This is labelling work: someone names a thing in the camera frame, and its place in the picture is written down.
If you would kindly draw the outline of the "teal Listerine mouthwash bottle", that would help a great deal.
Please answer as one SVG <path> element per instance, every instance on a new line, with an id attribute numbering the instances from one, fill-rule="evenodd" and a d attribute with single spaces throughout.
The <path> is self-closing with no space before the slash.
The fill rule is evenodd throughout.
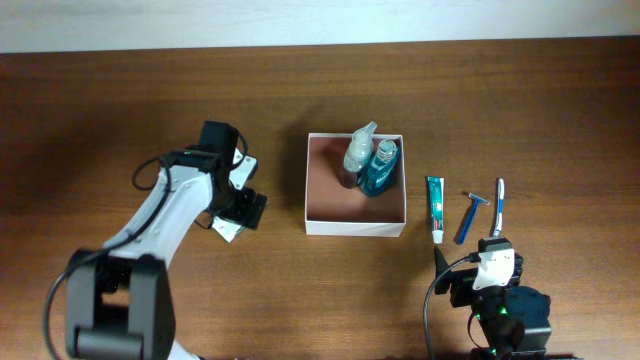
<path id="1" fill-rule="evenodd" d="M 387 190 L 399 155 L 399 147 L 392 139 L 382 140 L 362 177 L 361 189 L 365 195 L 375 197 Z"/>

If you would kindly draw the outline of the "green white Dettol soap box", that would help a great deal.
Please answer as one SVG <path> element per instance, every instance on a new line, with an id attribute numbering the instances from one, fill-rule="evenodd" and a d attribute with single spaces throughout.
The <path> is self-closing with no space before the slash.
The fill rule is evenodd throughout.
<path id="1" fill-rule="evenodd" d="M 231 243 L 245 229 L 245 227 L 240 224 L 224 220 L 220 217 L 214 217 L 212 229 L 216 231 L 227 243 Z"/>

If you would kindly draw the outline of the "clear spray bottle dark liquid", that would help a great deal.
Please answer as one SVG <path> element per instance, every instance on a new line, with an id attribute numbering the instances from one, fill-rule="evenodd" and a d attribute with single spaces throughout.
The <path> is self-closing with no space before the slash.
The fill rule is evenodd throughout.
<path id="1" fill-rule="evenodd" d="M 373 135 L 376 128 L 377 123 L 371 121 L 352 134 L 340 172 L 340 182 L 343 187 L 352 189 L 359 184 L 361 173 L 373 152 Z"/>

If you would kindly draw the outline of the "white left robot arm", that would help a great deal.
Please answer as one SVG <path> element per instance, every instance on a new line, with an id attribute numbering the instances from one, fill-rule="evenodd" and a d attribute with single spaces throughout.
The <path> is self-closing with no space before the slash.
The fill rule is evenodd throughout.
<path id="1" fill-rule="evenodd" d="M 56 283 L 67 291 L 65 348 L 73 359 L 191 359 L 176 338 L 168 270 L 200 215 L 234 238 L 257 229 L 267 198 L 247 187 L 258 161 L 240 131 L 207 121 L 194 145 L 155 158 L 156 182 L 101 248 L 79 249 Z"/>

